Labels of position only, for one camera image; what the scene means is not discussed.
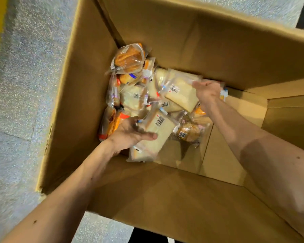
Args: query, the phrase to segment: cardboard box wall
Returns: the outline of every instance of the cardboard box wall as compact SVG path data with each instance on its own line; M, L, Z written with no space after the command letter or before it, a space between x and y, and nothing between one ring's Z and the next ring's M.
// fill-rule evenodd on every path
M153 48L151 55L165 68L244 90L229 90L227 101L258 126L279 136L284 131L278 123L281 116L291 118L289 110L295 131L281 137L294 140L304 125L304 100L289 98L304 95L303 31L189 0L79 0L37 190L52 192L98 144L105 72L117 45L138 41ZM292 106L267 101L272 98ZM271 102L280 107L267 110ZM304 148L301 130L294 144ZM250 178L216 127L194 159L191 152L159 161L171 167L113 158L88 210L183 242L303 241L276 215L279 210L258 199L276 208L252 181L246 187L258 198L242 186ZM293 218L286 220L304 235Z

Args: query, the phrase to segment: pile of packaged bread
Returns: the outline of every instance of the pile of packaged bread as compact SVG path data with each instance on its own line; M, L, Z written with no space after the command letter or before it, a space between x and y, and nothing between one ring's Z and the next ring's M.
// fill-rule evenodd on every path
M107 108L101 120L99 139L107 139L122 120L138 116L138 131L158 134L154 141L140 141L130 148L128 161L153 161L168 139L182 140L197 147L209 127L207 113L200 108L193 81L203 76L163 69L142 44L118 49L110 66ZM220 82L221 99L227 89Z

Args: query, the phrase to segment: person's left hand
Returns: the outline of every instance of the person's left hand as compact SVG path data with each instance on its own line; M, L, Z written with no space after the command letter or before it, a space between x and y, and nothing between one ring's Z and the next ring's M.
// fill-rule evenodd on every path
M136 127L138 119L138 117L132 117L122 120L117 130L110 135L108 139L110 139L113 142L113 145L115 145L115 153L118 153L123 149L133 147L142 140L153 141L158 138L156 133L138 132Z

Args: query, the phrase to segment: hand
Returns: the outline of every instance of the hand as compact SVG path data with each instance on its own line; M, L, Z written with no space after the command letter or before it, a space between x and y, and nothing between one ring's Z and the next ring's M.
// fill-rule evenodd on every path
M221 85L217 81L205 80L202 82L194 81L192 86L196 89L196 96L200 101L200 108L207 112L208 106L215 98L219 99Z
M122 120L117 130L110 135L110 139L115 145L115 152L118 153L123 149L133 147L142 140L153 141L158 138L156 133L137 131L136 122L138 117L132 117Z

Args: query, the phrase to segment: black pants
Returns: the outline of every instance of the black pants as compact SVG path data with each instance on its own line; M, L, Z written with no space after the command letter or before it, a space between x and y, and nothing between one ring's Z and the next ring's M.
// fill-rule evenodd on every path
M168 243L168 238L140 228L134 228L128 243Z

